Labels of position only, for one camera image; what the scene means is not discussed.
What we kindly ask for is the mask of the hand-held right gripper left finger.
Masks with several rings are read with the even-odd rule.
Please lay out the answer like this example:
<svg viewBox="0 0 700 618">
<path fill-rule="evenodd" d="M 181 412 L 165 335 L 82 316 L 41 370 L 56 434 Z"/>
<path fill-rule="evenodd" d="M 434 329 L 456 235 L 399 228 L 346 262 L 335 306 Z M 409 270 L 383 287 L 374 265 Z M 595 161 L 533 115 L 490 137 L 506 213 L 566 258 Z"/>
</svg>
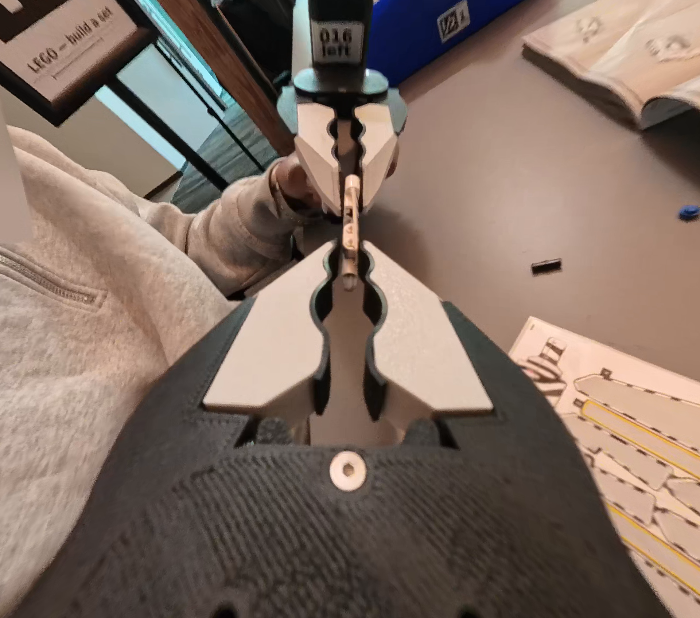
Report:
<svg viewBox="0 0 700 618">
<path fill-rule="evenodd" d="M 329 241 L 257 293 L 202 404 L 211 412 L 282 419 L 309 438 L 330 397 L 330 336 L 337 241 Z"/>
</svg>

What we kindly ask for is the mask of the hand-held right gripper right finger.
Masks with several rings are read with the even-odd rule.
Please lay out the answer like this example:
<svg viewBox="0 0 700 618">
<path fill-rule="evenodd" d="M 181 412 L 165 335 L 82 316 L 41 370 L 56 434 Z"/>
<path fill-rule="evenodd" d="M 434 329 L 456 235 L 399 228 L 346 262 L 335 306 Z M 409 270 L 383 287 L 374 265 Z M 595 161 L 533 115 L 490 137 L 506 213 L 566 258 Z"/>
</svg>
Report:
<svg viewBox="0 0 700 618">
<path fill-rule="evenodd" d="M 489 415 L 494 404 L 441 298 L 363 242 L 363 397 L 374 422 L 400 434 L 418 420 Z"/>
</svg>

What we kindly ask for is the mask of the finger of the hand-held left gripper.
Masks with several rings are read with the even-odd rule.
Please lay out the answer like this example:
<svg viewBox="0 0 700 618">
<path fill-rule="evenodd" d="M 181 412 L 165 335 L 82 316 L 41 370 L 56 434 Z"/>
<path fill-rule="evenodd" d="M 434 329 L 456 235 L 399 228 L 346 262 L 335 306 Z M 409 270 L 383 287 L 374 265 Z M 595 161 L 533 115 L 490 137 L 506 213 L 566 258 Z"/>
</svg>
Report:
<svg viewBox="0 0 700 618">
<path fill-rule="evenodd" d="M 354 116 L 361 126 L 358 138 L 361 148 L 358 168 L 364 213 L 372 207 L 395 160 L 398 136 L 387 105 L 359 106 L 355 108 Z"/>
<path fill-rule="evenodd" d="M 297 105 L 295 151 L 321 204 L 332 214 L 343 211 L 337 140 L 331 134 L 335 111 L 324 105 Z"/>
</svg>

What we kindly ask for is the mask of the white L-shaped lego beam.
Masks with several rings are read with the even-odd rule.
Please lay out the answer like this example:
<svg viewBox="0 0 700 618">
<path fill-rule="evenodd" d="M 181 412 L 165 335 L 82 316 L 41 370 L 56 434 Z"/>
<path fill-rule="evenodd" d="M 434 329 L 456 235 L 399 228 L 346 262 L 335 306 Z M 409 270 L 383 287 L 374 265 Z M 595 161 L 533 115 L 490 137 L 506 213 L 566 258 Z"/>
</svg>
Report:
<svg viewBox="0 0 700 618">
<path fill-rule="evenodd" d="M 342 257 L 340 273 L 344 290 L 355 290 L 359 281 L 359 251 L 361 247 L 359 222 L 356 217 L 346 215 L 342 228 Z"/>
</svg>

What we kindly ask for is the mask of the person's left forearm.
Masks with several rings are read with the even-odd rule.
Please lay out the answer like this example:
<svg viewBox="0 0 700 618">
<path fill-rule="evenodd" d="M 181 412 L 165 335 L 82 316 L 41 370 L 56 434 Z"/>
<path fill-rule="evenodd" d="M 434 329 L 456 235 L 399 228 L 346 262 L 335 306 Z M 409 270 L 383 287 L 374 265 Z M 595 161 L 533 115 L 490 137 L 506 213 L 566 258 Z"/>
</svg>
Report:
<svg viewBox="0 0 700 618">
<path fill-rule="evenodd" d="M 294 223 L 280 219 L 269 171 L 229 186 L 205 210 L 136 199 L 139 216 L 175 245 L 225 296 L 248 289 L 292 258 Z"/>
</svg>

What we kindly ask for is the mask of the open lego instruction booklet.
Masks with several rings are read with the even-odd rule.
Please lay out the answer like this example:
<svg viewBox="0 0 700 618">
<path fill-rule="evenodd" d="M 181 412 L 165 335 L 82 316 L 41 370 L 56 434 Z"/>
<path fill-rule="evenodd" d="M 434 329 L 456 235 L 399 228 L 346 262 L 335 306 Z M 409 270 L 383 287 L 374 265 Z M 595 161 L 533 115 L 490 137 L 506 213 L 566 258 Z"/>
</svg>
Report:
<svg viewBox="0 0 700 618">
<path fill-rule="evenodd" d="M 699 110 L 699 0 L 599 0 L 525 36 L 522 55 L 638 130 Z"/>
</svg>

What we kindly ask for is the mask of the person's left hand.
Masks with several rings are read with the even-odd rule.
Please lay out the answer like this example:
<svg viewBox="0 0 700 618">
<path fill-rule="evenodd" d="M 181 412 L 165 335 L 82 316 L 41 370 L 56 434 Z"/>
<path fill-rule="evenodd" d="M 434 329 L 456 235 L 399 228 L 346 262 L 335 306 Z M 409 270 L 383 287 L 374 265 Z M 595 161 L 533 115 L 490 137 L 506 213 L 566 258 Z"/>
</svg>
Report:
<svg viewBox="0 0 700 618">
<path fill-rule="evenodd" d="M 314 223 L 322 217 L 322 203 L 298 155 L 277 160 L 269 171 L 269 188 L 278 218 L 296 226 Z"/>
</svg>

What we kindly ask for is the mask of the zebra striped sticker sheet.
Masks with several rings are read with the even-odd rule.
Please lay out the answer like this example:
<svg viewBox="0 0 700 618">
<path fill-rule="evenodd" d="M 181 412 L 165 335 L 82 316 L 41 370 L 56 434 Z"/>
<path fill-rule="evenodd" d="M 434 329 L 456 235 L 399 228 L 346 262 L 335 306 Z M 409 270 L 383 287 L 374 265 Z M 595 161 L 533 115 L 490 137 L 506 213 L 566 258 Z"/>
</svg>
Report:
<svg viewBox="0 0 700 618">
<path fill-rule="evenodd" d="M 533 316 L 510 357 L 575 440 L 657 597 L 698 617 L 699 383 Z"/>
</svg>

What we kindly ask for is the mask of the framed marker sign on stand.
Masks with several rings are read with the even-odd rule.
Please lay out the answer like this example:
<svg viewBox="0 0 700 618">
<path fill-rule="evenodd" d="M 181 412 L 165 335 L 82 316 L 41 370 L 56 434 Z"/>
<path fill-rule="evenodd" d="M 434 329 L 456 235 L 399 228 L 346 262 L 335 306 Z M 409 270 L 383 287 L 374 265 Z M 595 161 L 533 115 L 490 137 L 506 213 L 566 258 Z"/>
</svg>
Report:
<svg viewBox="0 0 700 618">
<path fill-rule="evenodd" d="M 1 87 L 59 127 L 100 89 L 174 148 L 218 190 L 229 181 L 127 82 L 143 54 L 170 66 L 190 98 L 223 128 L 252 167 L 263 164 L 225 121 L 225 92 L 214 72 L 157 0 L 1 0 Z"/>
</svg>

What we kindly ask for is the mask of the wooden post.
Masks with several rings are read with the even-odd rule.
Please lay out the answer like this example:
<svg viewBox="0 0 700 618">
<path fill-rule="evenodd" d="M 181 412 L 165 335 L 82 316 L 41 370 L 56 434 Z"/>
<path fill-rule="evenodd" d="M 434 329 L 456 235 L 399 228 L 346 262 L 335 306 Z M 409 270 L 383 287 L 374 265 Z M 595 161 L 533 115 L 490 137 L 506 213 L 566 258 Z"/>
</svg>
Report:
<svg viewBox="0 0 700 618">
<path fill-rule="evenodd" d="M 157 1 L 273 149 L 290 155 L 295 142 L 276 109 L 276 90 L 219 11 L 206 0 Z"/>
</svg>

